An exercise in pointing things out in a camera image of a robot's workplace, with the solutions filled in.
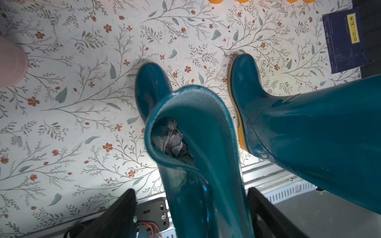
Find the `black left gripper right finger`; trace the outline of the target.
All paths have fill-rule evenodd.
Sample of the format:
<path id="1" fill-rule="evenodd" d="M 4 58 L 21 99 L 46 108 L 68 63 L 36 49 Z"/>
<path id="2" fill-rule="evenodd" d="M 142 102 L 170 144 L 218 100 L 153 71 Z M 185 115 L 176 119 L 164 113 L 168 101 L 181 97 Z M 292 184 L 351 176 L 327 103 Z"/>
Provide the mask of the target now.
<path id="1" fill-rule="evenodd" d="M 307 237 L 255 187 L 249 188 L 247 199 L 256 238 Z"/>

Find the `teal boot front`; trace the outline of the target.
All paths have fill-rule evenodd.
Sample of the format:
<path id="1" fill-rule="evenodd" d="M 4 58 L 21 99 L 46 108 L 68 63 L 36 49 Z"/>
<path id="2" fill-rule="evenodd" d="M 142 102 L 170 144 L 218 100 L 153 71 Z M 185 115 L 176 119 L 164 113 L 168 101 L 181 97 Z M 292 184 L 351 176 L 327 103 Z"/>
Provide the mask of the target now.
<path id="1" fill-rule="evenodd" d="M 250 154 L 376 213 L 381 211 L 381 77 L 272 96 L 254 58 L 228 74 L 238 140 Z"/>
<path id="2" fill-rule="evenodd" d="M 252 238 L 234 125 L 211 90 L 173 90 L 156 63 L 135 81 L 144 141 L 157 163 L 171 218 L 180 238 Z"/>

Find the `pink pen cup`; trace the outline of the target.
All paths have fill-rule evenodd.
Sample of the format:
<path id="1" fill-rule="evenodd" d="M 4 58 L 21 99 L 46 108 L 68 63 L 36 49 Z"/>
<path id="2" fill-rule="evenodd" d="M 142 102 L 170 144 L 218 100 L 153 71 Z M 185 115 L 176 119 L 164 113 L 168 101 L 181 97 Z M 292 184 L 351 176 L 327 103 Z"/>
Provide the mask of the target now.
<path id="1" fill-rule="evenodd" d="M 1 88 L 21 82 L 28 70 L 24 49 L 15 42 L 1 36 Z"/>

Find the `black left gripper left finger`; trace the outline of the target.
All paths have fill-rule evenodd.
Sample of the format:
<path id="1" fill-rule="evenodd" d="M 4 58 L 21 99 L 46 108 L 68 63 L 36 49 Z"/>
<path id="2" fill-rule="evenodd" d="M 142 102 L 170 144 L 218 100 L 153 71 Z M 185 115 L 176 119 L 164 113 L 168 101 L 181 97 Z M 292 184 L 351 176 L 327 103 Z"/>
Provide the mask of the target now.
<path id="1" fill-rule="evenodd" d="M 138 228 L 134 222 L 137 208 L 135 190 L 128 189 L 100 217 L 85 227 L 78 238 L 135 238 Z"/>

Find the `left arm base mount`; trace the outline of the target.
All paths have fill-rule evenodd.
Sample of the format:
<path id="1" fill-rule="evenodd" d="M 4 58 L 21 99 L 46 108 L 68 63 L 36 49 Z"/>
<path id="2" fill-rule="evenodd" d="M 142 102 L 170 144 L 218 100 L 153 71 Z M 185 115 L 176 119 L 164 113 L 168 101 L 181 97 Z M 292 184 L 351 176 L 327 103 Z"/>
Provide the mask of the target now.
<path id="1" fill-rule="evenodd" d="M 168 210 L 163 198 L 154 199 L 141 205 L 137 204 L 134 216 L 134 222 L 138 228 L 136 238 L 153 238 L 160 233 L 160 229 L 169 228 L 167 212 Z M 81 231 L 93 221 L 94 220 L 74 225 L 68 229 L 63 236 L 65 238 L 78 238 L 77 234 L 81 233 Z"/>

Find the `dark blue book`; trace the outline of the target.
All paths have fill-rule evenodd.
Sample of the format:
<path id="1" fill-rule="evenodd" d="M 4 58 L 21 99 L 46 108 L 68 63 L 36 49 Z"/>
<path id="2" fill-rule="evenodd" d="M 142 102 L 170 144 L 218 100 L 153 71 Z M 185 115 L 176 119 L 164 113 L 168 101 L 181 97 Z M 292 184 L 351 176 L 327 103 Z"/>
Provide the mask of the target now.
<path id="1" fill-rule="evenodd" d="M 373 62 L 367 54 L 358 8 L 325 14 L 322 22 L 332 74 Z"/>

